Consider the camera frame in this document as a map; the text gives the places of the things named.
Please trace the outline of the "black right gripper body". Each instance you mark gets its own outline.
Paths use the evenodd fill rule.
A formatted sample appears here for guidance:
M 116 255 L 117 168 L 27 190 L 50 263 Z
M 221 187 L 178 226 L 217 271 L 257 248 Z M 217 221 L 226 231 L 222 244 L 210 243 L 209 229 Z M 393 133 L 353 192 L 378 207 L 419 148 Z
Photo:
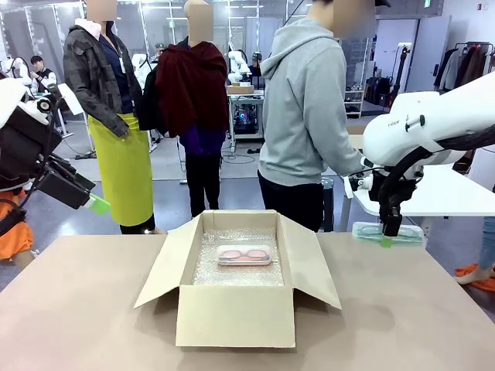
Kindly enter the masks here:
M 416 190 L 414 179 L 389 181 L 388 176 L 379 171 L 372 171 L 372 177 L 372 188 L 368 195 L 371 201 L 379 203 L 379 217 L 385 217 L 394 207 L 400 209 L 401 204 L 408 201 Z

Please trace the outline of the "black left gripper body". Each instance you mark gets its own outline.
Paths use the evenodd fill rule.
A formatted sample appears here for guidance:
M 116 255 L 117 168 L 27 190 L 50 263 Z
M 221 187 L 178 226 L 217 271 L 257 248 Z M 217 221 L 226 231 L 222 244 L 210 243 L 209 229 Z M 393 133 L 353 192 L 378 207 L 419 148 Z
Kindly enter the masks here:
M 50 155 L 60 134 L 23 109 L 15 109 L 1 129 L 1 182 L 24 182 L 39 172 L 39 157 Z

